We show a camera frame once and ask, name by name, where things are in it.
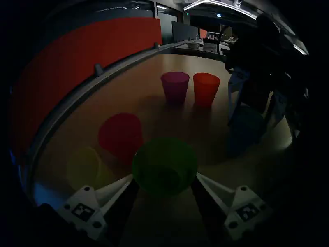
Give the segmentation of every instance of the orange cup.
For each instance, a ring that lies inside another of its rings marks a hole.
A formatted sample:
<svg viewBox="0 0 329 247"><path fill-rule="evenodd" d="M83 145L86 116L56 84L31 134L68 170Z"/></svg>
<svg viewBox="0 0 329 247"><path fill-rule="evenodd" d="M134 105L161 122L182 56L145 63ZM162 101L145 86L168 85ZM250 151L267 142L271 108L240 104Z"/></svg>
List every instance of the orange cup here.
<svg viewBox="0 0 329 247"><path fill-rule="evenodd" d="M193 75L195 104L211 107L216 96L220 79L212 74L197 73Z"/></svg>

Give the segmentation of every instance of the pink cup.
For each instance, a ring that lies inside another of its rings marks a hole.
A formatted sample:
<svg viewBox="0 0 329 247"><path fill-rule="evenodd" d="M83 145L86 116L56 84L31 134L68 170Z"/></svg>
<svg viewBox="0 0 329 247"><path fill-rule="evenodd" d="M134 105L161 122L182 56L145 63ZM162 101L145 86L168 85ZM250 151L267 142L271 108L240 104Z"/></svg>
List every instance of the pink cup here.
<svg viewBox="0 0 329 247"><path fill-rule="evenodd" d="M183 104L190 77L183 72L168 72L161 76L166 100L171 105Z"/></svg>

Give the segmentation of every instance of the wooden table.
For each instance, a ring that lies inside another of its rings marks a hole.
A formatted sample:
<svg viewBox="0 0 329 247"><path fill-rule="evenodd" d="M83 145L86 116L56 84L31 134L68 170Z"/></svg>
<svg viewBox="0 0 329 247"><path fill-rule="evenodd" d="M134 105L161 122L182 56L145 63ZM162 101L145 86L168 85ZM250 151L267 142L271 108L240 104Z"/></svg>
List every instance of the wooden table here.
<svg viewBox="0 0 329 247"><path fill-rule="evenodd" d="M160 76L169 71L182 71L190 76L182 107L166 105ZM193 106L193 75L198 72L221 79L211 109ZM129 172L97 143L99 127L119 112L130 112L140 118L146 142L156 137L176 137L191 145L199 159L199 172L205 176L231 188L245 184L262 194L290 172L287 165L290 160L285 155L292 141L290 131L283 119L260 144L238 158L229 159L226 156L229 78L220 61L174 54L156 55L118 75L78 106L47 143L36 170L36 202L50 203L56 209L73 194L65 180L65 166L70 155L84 146L96 149L115 174L113 181ZM122 244L152 245L159 237L165 242L209 244L191 189L163 199L151 198L140 190Z"/></svg>

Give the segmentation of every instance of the red cup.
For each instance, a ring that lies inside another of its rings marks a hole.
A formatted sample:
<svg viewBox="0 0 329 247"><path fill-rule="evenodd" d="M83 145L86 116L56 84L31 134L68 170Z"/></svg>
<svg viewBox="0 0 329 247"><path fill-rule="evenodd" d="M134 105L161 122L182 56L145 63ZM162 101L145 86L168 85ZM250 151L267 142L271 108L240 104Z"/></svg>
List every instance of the red cup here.
<svg viewBox="0 0 329 247"><path fill-rule="evenodd" d="M169 104L184 103L189 79L189 75L183 72L169 72L161 76L163 91Z"/></svg>
<svg viewBox="0 0 329 247"><path fill-rule="evenodd" d="M211 107L216 96L220 79L212 74L197 73L193 75L195 104Z"/></svg>
<svg viewBox="0 0 329 247"><path fill-rule="evenodd" d="M131 165L137 150L143 145L139 118L130 113L110 117L98 131L98 143L122 163Z"/></svg>

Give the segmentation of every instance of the red wall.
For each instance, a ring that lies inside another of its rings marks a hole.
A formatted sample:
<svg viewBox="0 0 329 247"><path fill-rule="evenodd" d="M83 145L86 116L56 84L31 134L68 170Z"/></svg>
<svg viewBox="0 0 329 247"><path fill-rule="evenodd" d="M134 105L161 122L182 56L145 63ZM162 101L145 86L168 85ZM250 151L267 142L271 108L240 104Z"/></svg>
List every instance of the red wall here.
<svg viewBox="0 0 329 247"><path fill-rule="evenodd" d="M207 36L207 31L200 28L200 38L205 38Z"/></svg>
<svg viewBox="0 0 329 247"><path fill-rule="evenodd" d="M9 137L16 156L26 153L49 112L74 87L133 53L162 44L160 20L111 19L78 28L43 49L25 67L10 99Z"/></svg>

